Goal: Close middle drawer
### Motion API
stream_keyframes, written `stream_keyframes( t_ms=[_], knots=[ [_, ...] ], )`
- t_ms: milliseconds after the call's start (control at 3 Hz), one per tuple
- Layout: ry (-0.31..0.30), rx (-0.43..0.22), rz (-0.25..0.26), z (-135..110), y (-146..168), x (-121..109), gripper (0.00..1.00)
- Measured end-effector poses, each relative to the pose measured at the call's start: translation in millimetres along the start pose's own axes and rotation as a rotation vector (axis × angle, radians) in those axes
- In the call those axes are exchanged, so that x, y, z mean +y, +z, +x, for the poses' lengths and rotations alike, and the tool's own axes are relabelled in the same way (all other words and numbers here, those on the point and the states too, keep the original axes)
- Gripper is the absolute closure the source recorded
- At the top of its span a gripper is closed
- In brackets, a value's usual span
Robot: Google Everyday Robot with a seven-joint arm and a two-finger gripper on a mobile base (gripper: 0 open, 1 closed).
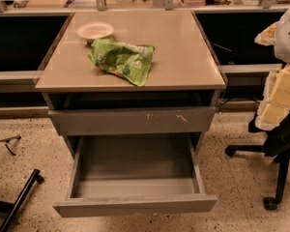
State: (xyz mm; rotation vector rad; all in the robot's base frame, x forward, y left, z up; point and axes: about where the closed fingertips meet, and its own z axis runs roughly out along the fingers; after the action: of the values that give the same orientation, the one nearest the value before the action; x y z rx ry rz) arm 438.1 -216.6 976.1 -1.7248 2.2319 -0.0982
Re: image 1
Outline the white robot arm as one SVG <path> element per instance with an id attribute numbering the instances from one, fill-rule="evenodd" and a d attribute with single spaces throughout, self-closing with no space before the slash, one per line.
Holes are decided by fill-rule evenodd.
<path id="1" fill-rule="evenodd" d="M 257 44 L 274 47 L 275 58 L 285 63 L 279 72 L 270 72 L 263 92 L 264 99 L 256 112 L 254 125 L 262 131 L 277 127 L 290 112 L 290 7 L 278 22 L 259 33 Z"/>

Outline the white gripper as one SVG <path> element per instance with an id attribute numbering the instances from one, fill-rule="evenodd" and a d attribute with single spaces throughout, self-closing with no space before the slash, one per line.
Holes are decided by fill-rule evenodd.
<path id="1" fill-rule="evenodd" d="M 262 131 L 271 131 L 290 113 L 290 65 L 269 73 L 263 96 L 254 125 Z"/>

